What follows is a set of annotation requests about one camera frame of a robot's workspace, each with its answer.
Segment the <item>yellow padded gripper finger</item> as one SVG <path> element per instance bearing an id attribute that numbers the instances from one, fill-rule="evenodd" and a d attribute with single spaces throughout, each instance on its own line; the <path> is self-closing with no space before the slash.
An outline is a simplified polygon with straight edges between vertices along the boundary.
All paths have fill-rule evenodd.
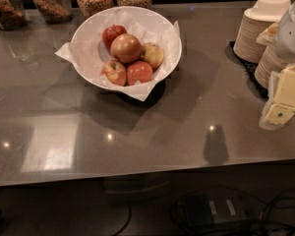
<path id="1" fill-rule="evenodd" d="M 262 129 L 273 131 L 284 127 L 294 115 L 294 106 L 268 100 L 262 111 L 259 126 Z"/>

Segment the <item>white and yellow gripper body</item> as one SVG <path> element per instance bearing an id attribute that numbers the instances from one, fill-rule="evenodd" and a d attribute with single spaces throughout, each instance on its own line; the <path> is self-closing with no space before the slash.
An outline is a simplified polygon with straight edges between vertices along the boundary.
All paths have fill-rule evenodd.
<path id="1" fill-rule="evenodd" d="M 280 73 L 272 72 L 268 90 L 271 109 L 295 111 L 295 64 L 288 64 Z"/>

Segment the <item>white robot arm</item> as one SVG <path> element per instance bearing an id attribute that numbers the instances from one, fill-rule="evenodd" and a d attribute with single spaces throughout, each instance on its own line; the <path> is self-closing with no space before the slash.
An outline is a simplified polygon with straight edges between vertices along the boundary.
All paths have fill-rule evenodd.
<path id="1" fill-rule="evenodd" d="M 278 23 L 259 34 L 257 43 L 272 44 L 276 56 L 287 63 L 280 73 L 270 73 L 268 101 L 259 122 L 263 129 L 275 130 L 295 115 L 295 1 Z"/>

